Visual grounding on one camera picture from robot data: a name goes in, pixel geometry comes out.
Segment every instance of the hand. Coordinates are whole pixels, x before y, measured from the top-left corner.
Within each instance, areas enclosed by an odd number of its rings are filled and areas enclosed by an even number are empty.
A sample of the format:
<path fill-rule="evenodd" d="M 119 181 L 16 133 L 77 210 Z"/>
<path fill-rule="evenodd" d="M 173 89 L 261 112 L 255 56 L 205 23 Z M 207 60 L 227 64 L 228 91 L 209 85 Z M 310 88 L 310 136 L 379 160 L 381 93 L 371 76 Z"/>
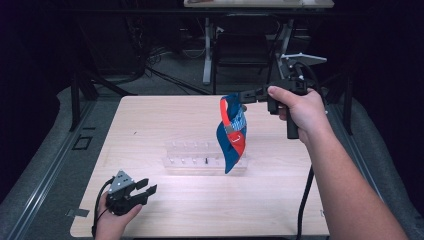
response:
<path fill-rule="evenodd" d="M 106 209 L 106 197 L 107 192 L 103 193 L 99 201 L 98 214 L 100 218 L 97 222 L 96 239 L 120 239 L 124 233 L 125 227 L 135 216 L 137 216 L 142 206 L 141 204 L 138 204 L 127 214 L 117 216 L 113 215 Z"/>
<path fill-rule="evenodd" d="M 280 119 L 287 119 L 286 109 L 289 108 L 293 121 L 299 127 L 299 139 L 303 143 L 308 143 L 309 136 L 316 131 L 331 130 L 321 96 L 315 90 L 308 89 L 307 95 L 298 96 L 285 89 L 270 86 L 268 94 L 282 103 Z"/>

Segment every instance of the chair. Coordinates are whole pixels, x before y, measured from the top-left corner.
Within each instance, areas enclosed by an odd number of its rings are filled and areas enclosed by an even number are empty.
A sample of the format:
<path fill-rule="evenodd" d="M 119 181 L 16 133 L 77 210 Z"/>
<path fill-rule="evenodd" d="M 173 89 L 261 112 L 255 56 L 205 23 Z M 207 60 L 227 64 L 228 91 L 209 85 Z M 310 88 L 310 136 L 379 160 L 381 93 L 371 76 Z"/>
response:
<path fill-rule="evenodd" d="M 218 67 L 268 68 L 270 82 L 277 41 L 283 26 L 274 15 L 229 14 L 214 19 L 212 51 L 213 94 L 216 94 Z"/>

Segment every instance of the person's left hand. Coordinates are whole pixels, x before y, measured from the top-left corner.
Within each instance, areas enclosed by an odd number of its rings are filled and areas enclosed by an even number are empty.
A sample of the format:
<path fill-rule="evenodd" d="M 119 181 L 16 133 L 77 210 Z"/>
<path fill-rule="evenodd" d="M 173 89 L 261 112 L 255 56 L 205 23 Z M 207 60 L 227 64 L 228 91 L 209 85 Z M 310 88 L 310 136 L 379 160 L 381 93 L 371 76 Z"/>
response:
<path fill-rule="evenodd" d="M 140 212 L 142 206 L 134 206 L 127 214 L 122 216 L 113 215 L 106 208 L 107 192 L 103 193 L 99 201 L 96 239 L 116 240 L 120 239 L 127 224 Z"/>

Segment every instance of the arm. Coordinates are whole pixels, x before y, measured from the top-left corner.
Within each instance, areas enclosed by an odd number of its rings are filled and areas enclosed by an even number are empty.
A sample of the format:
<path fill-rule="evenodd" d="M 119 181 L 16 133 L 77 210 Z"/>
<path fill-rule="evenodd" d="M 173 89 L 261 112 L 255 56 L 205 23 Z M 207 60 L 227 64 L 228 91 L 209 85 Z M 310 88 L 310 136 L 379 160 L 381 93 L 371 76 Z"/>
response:
<path fill-rule="evenodd" d="M 299 127 L 299 138 L 311 157 L 331 237 L 407 239 L 336 138 L 319 94 L 308 91 L 300 97 L 278 87 L 268 88 L 271 97 L 288 106 Z M 285 111 L 281 111 L 280 118 L 286 119 Z"/>
<path fill-rule="evenodd" d="M 113 215 L 106 209 L 107 192 L 103 193 L 99 202 L 99 220 L 97 222 L 96 239 L 98 240 L 116 240 L 120 239 L 124 233 L 127 224 L 141 210 L 141 204 L 133 207 L 127 214 L 122 216 Z"/>

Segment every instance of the table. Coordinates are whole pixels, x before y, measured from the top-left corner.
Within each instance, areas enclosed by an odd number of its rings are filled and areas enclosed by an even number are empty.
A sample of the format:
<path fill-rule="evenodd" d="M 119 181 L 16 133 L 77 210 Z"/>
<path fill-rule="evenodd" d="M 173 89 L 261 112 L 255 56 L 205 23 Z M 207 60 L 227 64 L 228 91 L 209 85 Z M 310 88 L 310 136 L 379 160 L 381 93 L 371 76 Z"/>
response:
<path fill-rule="evenodd" d="M 80 209 L 74 237 L 91 236 L 101 186 L 122 169 L 135 181 L 149 178 L 157 192 L 127 226 L 131 237 L 295 235 L 297 213 L 311 165 L 299 140 L 269 115 L 266 103 L 247 106 L 245 169 L 224 174 L 166 168 L 166 142 L 217 142 L 220 96 L 129 96 L 117 109 Z M 303 220 L 305 235 L 328 235 L 314 181 Z"/>
<path fill-rule="evenodd" d="M 184 7 L 188 8 L 332 8 L 334 2 L 332 0 L 199 0 L 199 2 L 190 2 L 190 0 L 184 0 Z M 287 24 L 284 24 L 284 29 L 281 34 L 283 44 L 281 46 L 281 53 L 285 54 L 289 39 L 291 36 L 291 30 L 293 27 L 293 20 L 289 20 Z M 210 53 L 210 38 L 211 29 L 209 24 L 209 18 L 205 20 L 205 67 L 203 71 L 203 84 L 210 84 L 211 71 L 212 71 L 212 58 Z"/>

